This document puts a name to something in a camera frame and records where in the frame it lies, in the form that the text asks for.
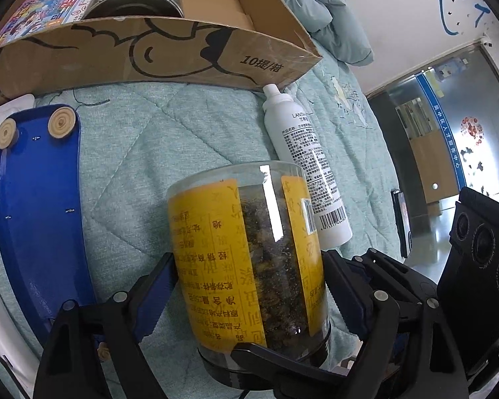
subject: blue board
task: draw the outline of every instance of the blue board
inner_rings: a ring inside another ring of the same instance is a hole
[[[80,121],[63,139],[48,133],[61,106],[11,116],[19,138],[0,150],[0,252],[20,308],[44,345],[61,305],[96,303],[83,245]]]

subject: blue tape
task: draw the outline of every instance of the blue tape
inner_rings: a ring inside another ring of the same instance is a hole
[[[432,87],[430,86],[427,78],[423,73],[416,75],[416,79],[423,90],[423,93],[427,96],[427,100],[434,111],[434,115],[438,120],[438,124],[442,129],[442,133],[445,138],[445,145],[447,146],[447,151],[451,156],[451,161],[453,162],[454,174],[456,176],[456,182],[458,183],[459,190],[466,187],[466,177],[464,176],[464,170],[462,169],[462,161],[460,160],[460,154],[458,148],[456,147],[456,142],[454,141],[453,132],[447,123],[447,118],[445,116],[444,110],[438,101],[438,97],[435,95]]]

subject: books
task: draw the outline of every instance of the books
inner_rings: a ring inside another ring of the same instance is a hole
[[[26,0],[0,30],[0,47],[37,31],[78,21],[91,0]]]

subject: yellow label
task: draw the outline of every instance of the yellow label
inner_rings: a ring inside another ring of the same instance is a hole
[[[282,176],[281,183],[285,191],[288,216],[294,235],[299,272],[305,307],[309,321],[309,334],[315,335],[321,330],[326,318],[326,290],[323,278],[323,261],[320,253],[318,233],[312,217],[309,189],[303,177]]]
[[[224,353],[238,342],[266,346],[236,179],[180,193],[168,212],[196,339]]]

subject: plastic jar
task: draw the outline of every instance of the plastic jar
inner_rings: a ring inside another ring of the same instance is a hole
[[[232,387],[270,388],[231,359],[239,342],[320,366],[330,327],[303,170],[225,166],[177,182],[168,198],[181,289],[207,371]]]

